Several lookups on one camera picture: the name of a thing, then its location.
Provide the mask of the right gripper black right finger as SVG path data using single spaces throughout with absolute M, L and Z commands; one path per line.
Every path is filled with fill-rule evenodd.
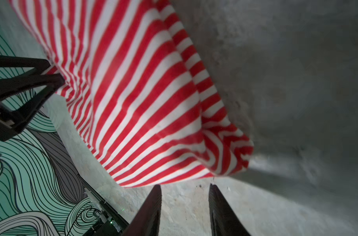
M 209 215 L 213 236 L 251 236 L 215 184 L 209 187 Z

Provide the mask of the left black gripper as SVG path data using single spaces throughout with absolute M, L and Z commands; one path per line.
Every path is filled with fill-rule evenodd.
M 43 74 L 49 66 L 50 63 L 44 59 L 0 55 L 0 68 L 31 68 L 21 75 L 0 79 L 0 141 L 5 142 L 19 135 L 46 100 L 65 84 L 59 74 Z M 38 87 L 43 89 L 17 110 L 10 110 L 2 104 L 3 100 L 13 95 Z

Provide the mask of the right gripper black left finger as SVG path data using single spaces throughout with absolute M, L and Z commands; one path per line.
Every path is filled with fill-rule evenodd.
M 162 205 L 161 186 L 155 185 L 123 236 L 158 236 Z

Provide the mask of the red white striped tank top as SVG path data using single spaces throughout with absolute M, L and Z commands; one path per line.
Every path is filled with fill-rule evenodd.
M 228 176 L 252 141 L 169 1 L 11 1 L 66 84 L 74 126 L 125 188 Z

